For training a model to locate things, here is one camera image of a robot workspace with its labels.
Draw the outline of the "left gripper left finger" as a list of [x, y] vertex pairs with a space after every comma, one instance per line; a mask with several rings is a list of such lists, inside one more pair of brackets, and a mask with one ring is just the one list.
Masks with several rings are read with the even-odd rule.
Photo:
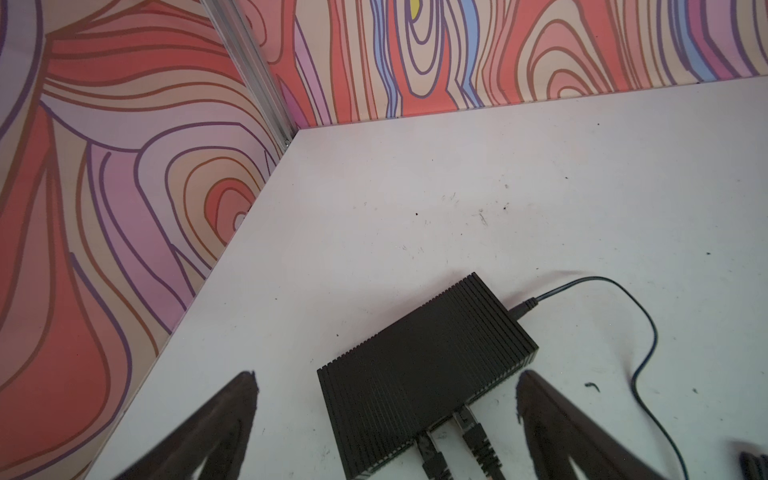
[[120, 479], [236, 479], [245, 459], [259, 388], [243, 371], [196, 410]]

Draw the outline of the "black network switch box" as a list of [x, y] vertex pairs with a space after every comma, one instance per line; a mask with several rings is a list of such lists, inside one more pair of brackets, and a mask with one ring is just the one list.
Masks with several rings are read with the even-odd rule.
[[317, 371], [344, 474], [366, 479], [538, 346], [472, 273]]

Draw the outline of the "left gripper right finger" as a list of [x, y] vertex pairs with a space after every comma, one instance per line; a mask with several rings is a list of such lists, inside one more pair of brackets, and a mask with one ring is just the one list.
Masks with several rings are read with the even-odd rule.
[[539, 479], [659, 479], [641, 461], [533, 370], [521, 373], [517, 413]]

